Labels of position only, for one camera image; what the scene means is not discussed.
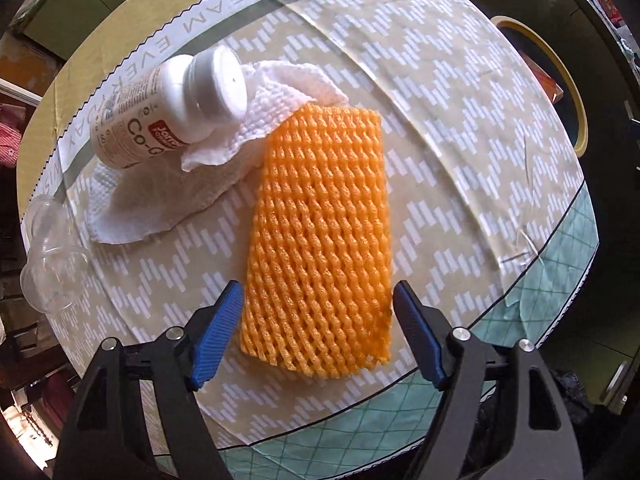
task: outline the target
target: tablecloth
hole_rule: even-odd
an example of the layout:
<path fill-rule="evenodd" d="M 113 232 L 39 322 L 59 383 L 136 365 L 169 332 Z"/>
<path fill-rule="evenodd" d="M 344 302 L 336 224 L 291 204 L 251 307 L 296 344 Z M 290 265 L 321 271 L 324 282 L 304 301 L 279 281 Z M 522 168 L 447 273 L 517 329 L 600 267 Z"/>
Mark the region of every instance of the tablecloth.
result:
<path fill-rule="evenodd" d="M 468 0 L 192 3 L 84 96 L 34 190 L 65 202 L 92 256 L 82 300 L 50 316 L 80 373 L 103 338 L 151 340 L 212 304 L 228 280 L 244 280 L 259 171 L 144 242 L 93 244 L 83 221 L 97 105 L 163 60 L 219 43 L 242 62 L 315 63 L 351 105 L 382 115 L 393 282 L 407 279 L 425 304 L 484 340 L 548 335 L 596 251 L 593 209 L 552 105 L 487 17 Z M 142 391 L 154 451 L 165 454 L 152 389 Z M 196 397 L 236 479 L 370 467 L 416 446 L 439 401 L 397 322 L 389 364 L 341 380 L 271 367 L 234 338 Z"/>

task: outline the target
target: jarrow formulas logo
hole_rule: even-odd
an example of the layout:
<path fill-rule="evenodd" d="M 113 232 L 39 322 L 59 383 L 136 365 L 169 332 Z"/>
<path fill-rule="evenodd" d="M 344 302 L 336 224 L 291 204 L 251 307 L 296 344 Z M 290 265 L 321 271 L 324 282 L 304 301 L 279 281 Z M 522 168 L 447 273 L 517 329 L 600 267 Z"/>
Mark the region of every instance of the jarrow formulas logo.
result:
<path fill-rule="evenodd" d="M 176 148 L 180 148 L 186 144 L 174 136 L 169 127 L 162 120 L 151 123 L 149 125 L 149 133 L 168 150 L 175 150 Z"/>

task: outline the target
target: metal screw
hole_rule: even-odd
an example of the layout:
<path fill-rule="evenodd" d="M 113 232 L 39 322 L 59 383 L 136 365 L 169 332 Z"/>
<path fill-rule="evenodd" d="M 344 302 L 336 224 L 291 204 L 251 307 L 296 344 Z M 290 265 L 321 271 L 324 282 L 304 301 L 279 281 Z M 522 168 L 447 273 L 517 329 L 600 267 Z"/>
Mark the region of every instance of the metal screw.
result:
<path fill-rule="evenodd" d="M 464 327 L 456 327 L 453 329 L 453 337 L 458 341 L 469 341 L 471 339 L 471 332 Z"/>
<path fill-rule="evenodd" d="M 118 340 L 114 337 L 108 337 L 100 345 L 103 350 L 113 350 L 118 345 Z"/>
<path fill-rule="evenodd" d="M 536 346 L 528 339 L 518 341 L 518 346 L 525 352 L 533 352 L 536 349 Z"/>
<path fill-rule="evenodd" d="M 172 326 L 164 335 L 171 341 L 178 341 L 184 335 L 184 330 L 181 326 Z"/>

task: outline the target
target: white bottle cap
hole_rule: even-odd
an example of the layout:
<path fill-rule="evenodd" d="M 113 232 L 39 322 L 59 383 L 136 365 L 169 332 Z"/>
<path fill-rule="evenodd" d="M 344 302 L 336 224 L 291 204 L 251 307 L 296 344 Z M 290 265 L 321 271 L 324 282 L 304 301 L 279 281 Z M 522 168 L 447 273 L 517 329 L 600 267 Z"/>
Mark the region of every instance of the white bottle cap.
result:
<path fill-rule="evenodd" d="M 221 45 L 193 59 L 190 80 L 198 108 L 218 126 L 240 123 L 246 114 L 246 83 L 236 53 Z"/>

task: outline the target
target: white paper towel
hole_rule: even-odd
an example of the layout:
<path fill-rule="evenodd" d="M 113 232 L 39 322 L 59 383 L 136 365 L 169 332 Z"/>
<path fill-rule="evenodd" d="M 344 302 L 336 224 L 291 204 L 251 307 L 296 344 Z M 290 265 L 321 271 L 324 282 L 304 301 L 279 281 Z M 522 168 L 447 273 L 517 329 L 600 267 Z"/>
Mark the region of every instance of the white paper towel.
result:
<path fill-rule="evenodd" d="M 346 104 L 347 96 L 312 64 L 243 65 L 249 103 L 239 126 L 221 128 L 183 150 L 129 168 L 98 162 L 89 186 L 88 232 L 95 242 L 124 244 L 167 231 L 211 205 L 260 166 L 264 139 L 307 102 Z"/>

